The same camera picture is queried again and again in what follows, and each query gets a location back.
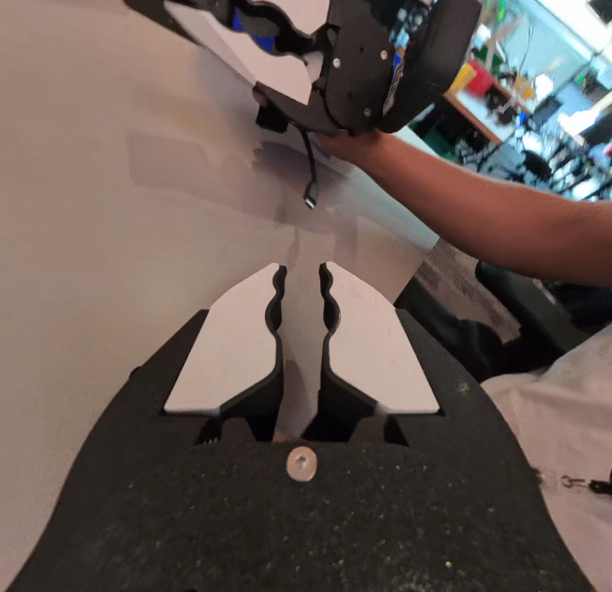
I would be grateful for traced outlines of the black badge reel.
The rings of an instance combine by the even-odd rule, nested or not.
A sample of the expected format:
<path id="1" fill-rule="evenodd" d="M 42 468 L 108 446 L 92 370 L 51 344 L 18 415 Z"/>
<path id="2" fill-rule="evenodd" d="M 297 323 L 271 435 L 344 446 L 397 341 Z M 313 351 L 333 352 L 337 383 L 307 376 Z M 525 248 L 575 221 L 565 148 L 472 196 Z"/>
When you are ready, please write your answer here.
<path id="1" fill-rule="evenodd" d="M 596 495 L 611 496 L 611 475 L 606 480 L 587 480 L 564 475 L 561 477 L 561 485 L 567 489 L 584 488 Z"/>

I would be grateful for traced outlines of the grey desk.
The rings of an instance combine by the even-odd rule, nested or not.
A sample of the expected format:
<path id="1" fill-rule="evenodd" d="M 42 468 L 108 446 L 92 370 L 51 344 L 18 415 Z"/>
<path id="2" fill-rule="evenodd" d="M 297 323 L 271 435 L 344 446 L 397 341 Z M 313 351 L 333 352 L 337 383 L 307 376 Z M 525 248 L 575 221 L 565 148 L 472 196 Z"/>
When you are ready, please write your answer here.
<path id="1" fill-rule="evenodd" d="M 394 301 L 438 241 L 362 171 L 255 124 L 216 56 L 122 0 L 1 0 L 1 591 L 90 429 L 197 311 L 287 267 L 276 438 L 315 415 L 318 267 Z"/>

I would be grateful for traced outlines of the person's black trousers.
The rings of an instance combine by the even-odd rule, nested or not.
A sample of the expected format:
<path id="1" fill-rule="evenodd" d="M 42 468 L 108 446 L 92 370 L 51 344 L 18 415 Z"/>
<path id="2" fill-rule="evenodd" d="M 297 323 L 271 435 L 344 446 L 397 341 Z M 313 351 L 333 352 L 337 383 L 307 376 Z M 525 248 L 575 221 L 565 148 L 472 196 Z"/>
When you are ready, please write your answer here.
<path id="1" fill-rule="evenodd" d="M 518 321 L 517 338 L 502 343 L 487 325 L 459 320 L 416 277 L 404 287 L 395 307 L 408 312 L 479 382 L 547 368 L 589 338 L 532 279 L 482 261 L 476 266 L 476 278 Z"/>

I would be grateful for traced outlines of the person's right forearm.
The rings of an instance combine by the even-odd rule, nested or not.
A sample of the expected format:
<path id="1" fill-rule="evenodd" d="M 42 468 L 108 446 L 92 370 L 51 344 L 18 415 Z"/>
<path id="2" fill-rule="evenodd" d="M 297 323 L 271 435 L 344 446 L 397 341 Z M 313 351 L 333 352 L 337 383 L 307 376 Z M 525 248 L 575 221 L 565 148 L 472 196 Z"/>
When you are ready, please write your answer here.
<path id="1" fill-rule="evenodd" d="M 486 177 L 379 135 L 363 169 L 444 240 L 517 274 L 611 286 L 611 202 Z"/>

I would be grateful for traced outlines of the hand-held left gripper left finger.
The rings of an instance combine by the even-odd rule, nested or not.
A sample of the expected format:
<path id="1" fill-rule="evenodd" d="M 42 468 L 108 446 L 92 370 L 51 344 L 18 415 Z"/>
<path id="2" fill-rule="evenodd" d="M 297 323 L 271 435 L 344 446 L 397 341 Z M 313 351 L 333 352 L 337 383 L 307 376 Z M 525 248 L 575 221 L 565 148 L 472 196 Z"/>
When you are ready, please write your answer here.
<path id="1" fill-rule="evenodd" d="M 208 310 L 164 413 L 244 418 L 257 440 L 275 434 L 284 395 L 279 336 L 287 268 L 271 263 Z"/>

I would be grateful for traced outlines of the person's white shirt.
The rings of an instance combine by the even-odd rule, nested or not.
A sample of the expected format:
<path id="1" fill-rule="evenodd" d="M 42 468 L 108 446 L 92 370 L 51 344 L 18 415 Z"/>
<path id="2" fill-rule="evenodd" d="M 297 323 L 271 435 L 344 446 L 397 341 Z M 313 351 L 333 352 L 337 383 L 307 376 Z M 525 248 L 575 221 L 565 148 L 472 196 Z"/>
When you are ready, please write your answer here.
<path id="1" fill-rule="evenodd" d="M 505 374 L 481 387 L 541 476 L 551 518 L 597 591 L 611 591 L 611 496 L 571 479 L 611 474 L 611 326 L 541 374 Z"/>

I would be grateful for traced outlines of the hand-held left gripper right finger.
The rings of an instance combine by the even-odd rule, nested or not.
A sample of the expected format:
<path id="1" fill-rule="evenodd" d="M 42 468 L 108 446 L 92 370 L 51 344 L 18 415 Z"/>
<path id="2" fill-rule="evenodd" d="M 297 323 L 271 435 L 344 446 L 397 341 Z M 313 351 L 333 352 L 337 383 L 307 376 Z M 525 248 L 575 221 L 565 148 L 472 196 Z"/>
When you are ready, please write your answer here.
<path id="1" fill-rule="evenodd" d="M 349 440 L 363 420 L 440 413 L 396 308 L 335 262 L 319 267 L 324 324 L 317 414 L 307 440 Z"/>

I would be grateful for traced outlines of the person's right hand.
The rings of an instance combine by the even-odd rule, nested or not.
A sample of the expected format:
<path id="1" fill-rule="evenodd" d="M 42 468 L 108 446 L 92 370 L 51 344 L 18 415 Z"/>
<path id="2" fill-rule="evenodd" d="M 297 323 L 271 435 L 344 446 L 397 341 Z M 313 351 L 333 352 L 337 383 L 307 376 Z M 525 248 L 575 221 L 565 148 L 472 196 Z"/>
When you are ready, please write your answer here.
<path id="1" fill-rule="evenodd" d="M 364 133 L 356 137 L 337 135 L 335 137 L 315 134 L 315 139 L 321 151 L 341 161 L 356 167 L 369 167 L 374 160 L 384 154 L 389 135 L 380 131 Z"/>

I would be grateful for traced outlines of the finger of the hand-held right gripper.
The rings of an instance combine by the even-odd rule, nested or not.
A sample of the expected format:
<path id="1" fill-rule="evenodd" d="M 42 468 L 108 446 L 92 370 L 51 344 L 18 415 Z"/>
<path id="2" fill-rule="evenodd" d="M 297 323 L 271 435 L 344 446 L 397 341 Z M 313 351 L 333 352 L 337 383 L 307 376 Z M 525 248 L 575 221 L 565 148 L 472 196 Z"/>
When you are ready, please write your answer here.
<path id="1" fill-rule="evenodd" d="M 206 14 L 206 48 L 220 57 L 324 57 L 330 0 L 228 0 L 228 23 Z"/>
<path id="2" fill-rule="evenodd" d="M 206 11 L 165 1 L 165 10 L 196 44 L 223 60 L 252 85 L 260 84 L 307 105 L 324 63 L 322 51 L 304 57 L 270 54 L 247 33 L 228 29 Z"/>

